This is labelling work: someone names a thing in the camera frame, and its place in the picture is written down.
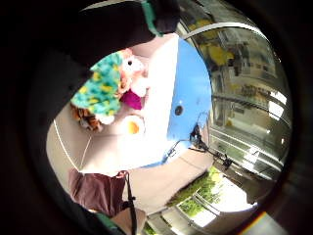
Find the floor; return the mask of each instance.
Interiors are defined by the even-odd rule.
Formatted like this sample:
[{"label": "floor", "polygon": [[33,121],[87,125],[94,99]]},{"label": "floor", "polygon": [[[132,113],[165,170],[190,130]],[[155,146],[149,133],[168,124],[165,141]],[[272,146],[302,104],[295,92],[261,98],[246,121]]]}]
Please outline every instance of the floor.
[{"label": "floor", "polygon": [[[47,136],[47,153],[52,168],[68,192],[67,173],[72,164],[60,144],[54,125]],[[132,194],[136,197],[135,206],[147,214],[161,211],[172,195],[201,175],[212,162],[210,155],[188,151],[168,164],[129,170]]]}]

